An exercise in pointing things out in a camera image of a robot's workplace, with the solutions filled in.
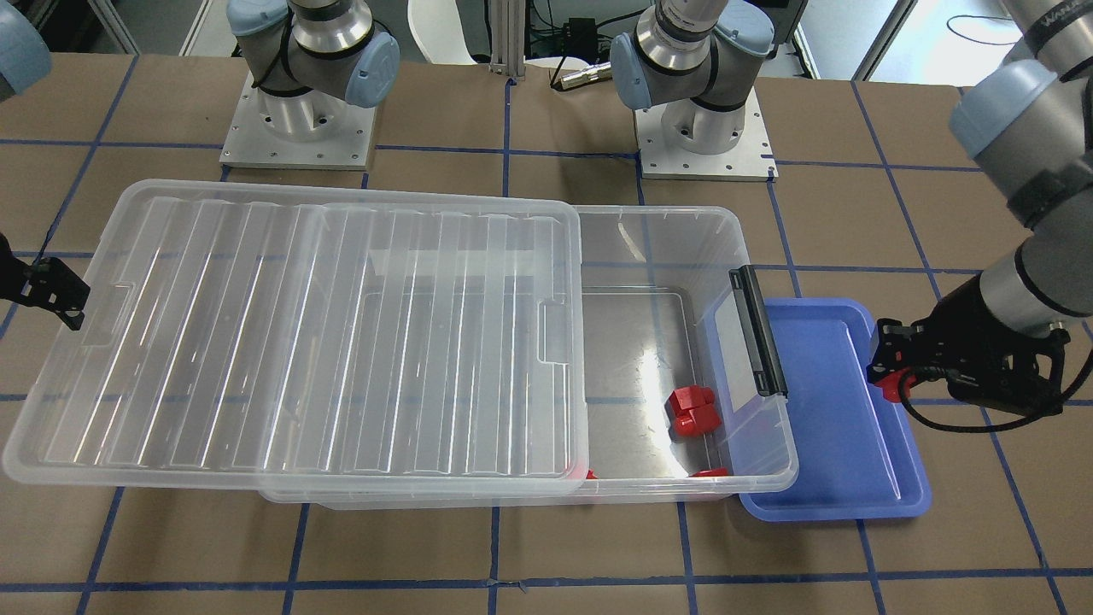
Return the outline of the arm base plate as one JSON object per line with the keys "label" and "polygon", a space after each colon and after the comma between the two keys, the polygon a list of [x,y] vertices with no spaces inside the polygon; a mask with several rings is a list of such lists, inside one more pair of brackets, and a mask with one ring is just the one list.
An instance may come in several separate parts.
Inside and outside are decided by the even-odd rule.
{"label": "arm base plate", "polygon": [[274,97],[243,81],[219,163],[239,170],[366,172],[377,108],[321,92]]}
{"label": "arm base plate", "polygon": [[668,102],[634,113],[640,175],[663,180],[768,182],[780,177],[757,90],[730,113],[694,100]]}

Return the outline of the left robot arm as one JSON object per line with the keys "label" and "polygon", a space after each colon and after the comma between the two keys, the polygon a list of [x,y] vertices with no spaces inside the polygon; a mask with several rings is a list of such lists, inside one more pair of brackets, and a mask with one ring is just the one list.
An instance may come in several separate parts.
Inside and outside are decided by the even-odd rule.
{"label": "left robot arm", "polygon": [[[1007,1],[1030,58],[1011,60],[957,102],[949,126],[1030,230],[905,326],[879,319],[863,375],[926,427],[1014,430],[1058,415],[1090,376],[1063,385],[1069,326],[1090,318],[1090,3]],[[663,105],[680,147],[734,146],[769,17],[745,1],[659,1],[611,43],[618,97]]]}

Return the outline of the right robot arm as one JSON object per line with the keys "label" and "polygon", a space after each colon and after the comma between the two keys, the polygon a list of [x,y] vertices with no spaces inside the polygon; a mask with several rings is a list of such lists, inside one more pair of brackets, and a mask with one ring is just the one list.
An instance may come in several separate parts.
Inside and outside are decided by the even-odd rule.
{"label": "right robot arm", "polygon": [[[227,1],[231,35],[250,81],[219,162],[230,168],[364,170],[375,109],[393,88],[400,48],[366,1]],[[46,43],[3,3],[3,102],[50,73]],[[24,262],[3,235],[3,300],[51,312],[71,331],[85,319],[89,284],[63,261]]]}

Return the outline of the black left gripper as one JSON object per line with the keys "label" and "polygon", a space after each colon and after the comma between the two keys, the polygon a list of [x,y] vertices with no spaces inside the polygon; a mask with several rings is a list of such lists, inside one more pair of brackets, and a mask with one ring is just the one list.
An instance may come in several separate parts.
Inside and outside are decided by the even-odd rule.
{"label": "black left gripper", "polygon": [[926,318],[918,360],[900,363],[915,335],[913,326],[878,319],[866,379],[875,388],[945,380],[950,397],[1003,410],[1022,418],[1058,415],[1063,409],[1063,369],[1069,331],[1050,327],[1043,336],[1011,330],[986,305],[979,283],[950,292]]}

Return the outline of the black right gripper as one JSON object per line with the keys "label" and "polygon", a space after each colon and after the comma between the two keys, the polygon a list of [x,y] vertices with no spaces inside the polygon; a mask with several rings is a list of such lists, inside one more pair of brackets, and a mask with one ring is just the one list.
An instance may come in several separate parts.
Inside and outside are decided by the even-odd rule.
{"label": "black right gripper", "polygon": [[1,299],[57,316],[70,331],[85,322],[91,288],[77,272],[57,257],[34,264],[21,261],[1,233]]}

